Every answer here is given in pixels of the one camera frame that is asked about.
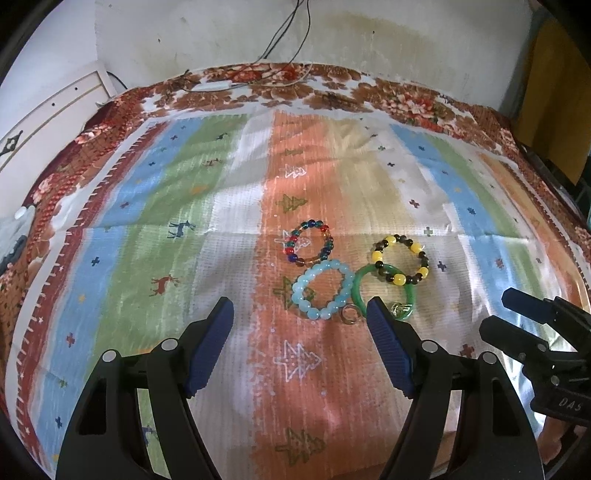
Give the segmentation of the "green jade bangle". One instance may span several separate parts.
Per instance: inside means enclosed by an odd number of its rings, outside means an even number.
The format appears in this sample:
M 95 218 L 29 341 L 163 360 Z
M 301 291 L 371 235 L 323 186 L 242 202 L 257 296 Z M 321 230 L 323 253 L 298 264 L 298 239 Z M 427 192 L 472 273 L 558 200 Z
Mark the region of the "green jade bangle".
M 385 264 L 383 266 L 383 269 L 385 270 L 385 272 L 387 274 L 390 274 L 393 276 L 403 274 L 403 272 L 400 269 L 398 269 L 397 267 L 390 265 L 390 264 Z M 361 269 L 356 271 L 355 275 L 353 276 L 351 298 L 353 300 L 353 303 L 360 310 L 363 317 L 367 316 L 367 302 L 363 299 L 362 294 L 361 294 L 361 283 L 362 283 L 363 277 L 365 277 L 366 275 L 369 275 L 370 273 L 374 273 L 374 272 L 377 272 L 377 269 L 375 268 L 374 264 L 367 264 L 366 266 L 363 266 Z M 414 284 L 405 284 L 404 291 L 405 291 L 405 295 L 406 295 L 406 301 L 404 303 L 413 304 L 414 310 L 415 310 L 416 298 L 417 298 L 415 285 Z

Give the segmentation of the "small gold earring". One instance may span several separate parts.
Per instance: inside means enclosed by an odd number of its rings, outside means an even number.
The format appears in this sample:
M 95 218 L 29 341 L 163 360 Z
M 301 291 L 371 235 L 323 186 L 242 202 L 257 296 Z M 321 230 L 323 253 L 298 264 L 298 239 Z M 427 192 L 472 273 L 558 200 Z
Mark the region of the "small gold earring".
M 391 314 L 394 318 L 405 321 L 414 311 L 414 305 L 409 303 L 396 302 L 391 306 Z

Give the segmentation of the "yellow wooden furniture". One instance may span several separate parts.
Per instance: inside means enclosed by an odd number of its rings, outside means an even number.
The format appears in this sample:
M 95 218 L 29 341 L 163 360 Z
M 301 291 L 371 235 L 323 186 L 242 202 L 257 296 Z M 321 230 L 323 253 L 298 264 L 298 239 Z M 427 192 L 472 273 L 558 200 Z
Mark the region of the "yellow wooden furniture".
M 536 38 L 513 132 L 572 183 L 579 181 L 590 151 L 590 66 L 553 18 Z

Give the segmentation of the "white wooden headboard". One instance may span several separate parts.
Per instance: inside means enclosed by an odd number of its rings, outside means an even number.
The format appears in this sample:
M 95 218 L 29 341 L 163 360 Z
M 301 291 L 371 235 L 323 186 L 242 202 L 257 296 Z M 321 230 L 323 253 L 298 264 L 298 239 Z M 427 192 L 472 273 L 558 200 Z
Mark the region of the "white wooden headboard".
M 116 91 L 100 61 L 58 82 L 57 90 L 26 114 L 2 139 L 1 169 L 31 164 L 44 169 Z

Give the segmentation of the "white power strip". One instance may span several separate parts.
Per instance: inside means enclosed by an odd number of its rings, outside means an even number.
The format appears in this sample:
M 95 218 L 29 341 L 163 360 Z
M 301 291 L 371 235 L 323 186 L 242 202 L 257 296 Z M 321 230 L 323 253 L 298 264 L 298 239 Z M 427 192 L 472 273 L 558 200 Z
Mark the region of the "white power strip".
M 191 88 L 191 92 L 219 92 L 228 90 L 231 87 L 231 80 L 221 80 L 204 83 L 199 82 Z

